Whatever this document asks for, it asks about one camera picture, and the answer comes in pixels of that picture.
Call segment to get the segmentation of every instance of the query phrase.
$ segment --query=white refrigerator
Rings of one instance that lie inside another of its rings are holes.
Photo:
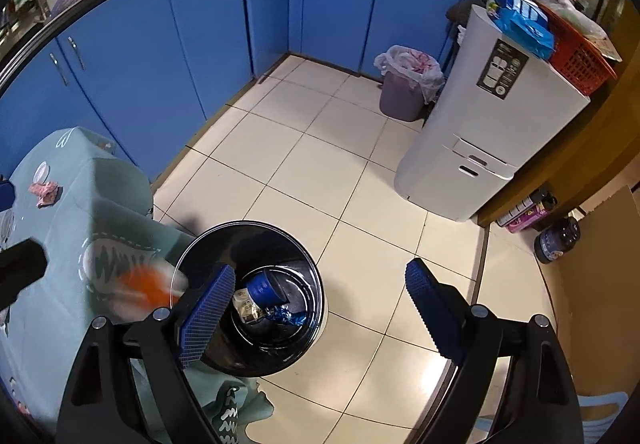
[[[473,6],[440,99],[398,166],[396,192],[465,221],[588,103]]]

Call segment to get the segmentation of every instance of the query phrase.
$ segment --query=white tile floor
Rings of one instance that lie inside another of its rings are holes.
[[[318,444],[404,442],[447,365],[404,288],[404,266],[418,255],[471,298],[483,230],[395,193],[394,172],[421,122],[383,116],[379,98],[371,80],[290,56],[226,108],[154,196],[162,223],[197,235],[261,220],[318,262],[326,329],[300,361],[261,380],[275,412],[248,435],[262,444],[301,435]],[[529,247],[492,230],[480,301],[499,316],[551,317]],[[492,383],[498,397],[501,377]]]

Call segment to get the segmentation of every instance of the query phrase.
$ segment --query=orange object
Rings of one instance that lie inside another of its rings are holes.
[[[149,265],[137,265],[118,278],[120,283],[139,297],[134,300],[138,307],[151,312],[158,307],[174,305],[180,296],[167,291],[165,278]]]
[[[555,36],[554,53],[549,63],[585,96],[593,94],[615,71],[600,51],[564,18],[538,4],[549,19],[549,31]]]

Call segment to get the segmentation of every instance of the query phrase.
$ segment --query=red basket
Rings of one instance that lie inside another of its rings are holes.
[[[556,37],[549,63],[585,96],[590,96],[616,73],[600,51],[564,18],[539,4],[549,18],[549,30]]]

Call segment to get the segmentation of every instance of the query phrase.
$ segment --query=chair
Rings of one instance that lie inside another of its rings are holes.
[[[578,403],[581,407],[606,406],[608,404],[616,404],[618,406],[616,412],[608,417],[598,420],[582,421],[584,444],[596,444],[596,442],[604,435],[606,430],[609,429],[609,426],[611,426],[615,418],[620,414],[628,400],[629,396],[626,395],[625,392],[614,392],[613,394],[595,395],[593,397],[578,395]],[[489,417],[478,417],[475,427],[479,430],[489,432],[493,422],[493,419]]]

